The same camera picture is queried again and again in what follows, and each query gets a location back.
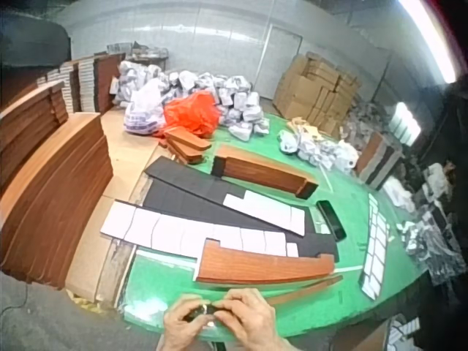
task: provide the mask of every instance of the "green workbench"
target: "green workbench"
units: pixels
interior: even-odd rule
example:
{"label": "green workbench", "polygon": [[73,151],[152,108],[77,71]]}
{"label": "green workbench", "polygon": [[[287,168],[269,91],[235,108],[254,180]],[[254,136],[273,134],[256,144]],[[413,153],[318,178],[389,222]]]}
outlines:
{"label": "green workbench", "polygon": [[[234,179],[229,179],[230,181],[290,204],[307,204],[315,225],[319,227],[320,216],[317,215],[314,204],[318,200],[329,200],[332,203],[347,233],[347,238],[338,243],[340,261],[336,264],[336,268],[350,268],[350,270],[342,273],[343,280],[331,288],[317,295],[276,307],[278,331],[281,336],[288,337],[311,329],[335,325],[369,312],[411,285],[423,272],[405,253],[395,228],[396,223],[411,219],[410,215],[395,208],[384,193],[371,190],[354,176],[345,175],[338,170],[322,171],[300,160],[296,155],[283,154],[279,150],[277,135],[280,130],[286,128],[286,121],[274,115],[268,117],[271,120],[270,135],[266,137],[253,135],[248,143],[233,138],[225,128],[218,128],[212,140],[213,147],[205,153],[204,163],[195,168],[210,173],[218,145],[229,143],[306,170],[318,180],[320,185],[308,200],[301,200],[279,190]],[[368,241],[368,193],[370,192],[378,200],[379,210],[390,224],[390,237],[395,237],[388,243],[384,282],[376,301],[364,295],[358,284],[361,274],[359,266],[364,263]],[[149,330],[162,332],[162,315],[181,294],[195,293],[212,301],[220,299],[227,288],[193,282],[194,267],[193,259],[148,249],[137,250],[121,299],[124,319]],[[289,292],[299,286],[300,284],[277,285],[260,287],[260,290],[264,296],[272,296]],[[220,325],[207,327],[200,337],[211,341],[228,341],[233,338],[230,332]]]}

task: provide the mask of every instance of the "concrete floor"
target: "concrete floor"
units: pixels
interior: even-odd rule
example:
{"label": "concrete floor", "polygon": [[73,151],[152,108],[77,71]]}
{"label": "concrete floor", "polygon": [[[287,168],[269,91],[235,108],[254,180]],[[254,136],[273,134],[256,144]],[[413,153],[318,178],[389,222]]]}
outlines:
{"label": "concrete floor", "polygon": [[[0,309],[24,302],[25,283],[0,272]],[[1,351],[150,351],[159,334],[129,325],[118,317],[86,311],[65,291],[28,285],[28,300],[0,320]],[[334,331],[320,331],[290,341],[301,350],[326,351]]]}

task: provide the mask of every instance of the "white tile wall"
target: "white tile wall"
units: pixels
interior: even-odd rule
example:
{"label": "white tile wall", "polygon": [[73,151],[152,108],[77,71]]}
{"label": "white tile wall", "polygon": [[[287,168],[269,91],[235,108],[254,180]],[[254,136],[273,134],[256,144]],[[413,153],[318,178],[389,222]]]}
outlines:
{"label": "white tile wall", "polygon": [[81,0],[56,21],[72,38],[73,58],[136,40],[166,47],[168,69],[240,74],[250,81],[273,24],[302,36],[301,52],[317,49],[358,73],[364,99],[374,93],[386,64],[381,50],[306,0]]}

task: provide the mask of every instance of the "red plastic bag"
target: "red plastic bag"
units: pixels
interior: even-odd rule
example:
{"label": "red plastic bag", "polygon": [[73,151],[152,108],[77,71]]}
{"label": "red plastic bag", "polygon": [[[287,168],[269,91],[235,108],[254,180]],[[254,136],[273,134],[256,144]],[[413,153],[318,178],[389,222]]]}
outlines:
{"label": "red plastic bag", "polygon": [[174,99],[164,107],[165,129],[180,126],[199,137],[210,137],[221,114],[214,104],[209,91],[197,91],[185,99]]}

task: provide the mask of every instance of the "door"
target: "door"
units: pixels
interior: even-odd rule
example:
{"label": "door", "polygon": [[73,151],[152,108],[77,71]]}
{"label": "door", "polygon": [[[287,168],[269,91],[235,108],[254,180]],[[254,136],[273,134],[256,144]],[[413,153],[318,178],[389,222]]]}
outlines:
{"label": "door", "polygon": [[273,99],[279,80],[298,53],[301,43],[300,35],[270,26],[254,86],[261,97]]}

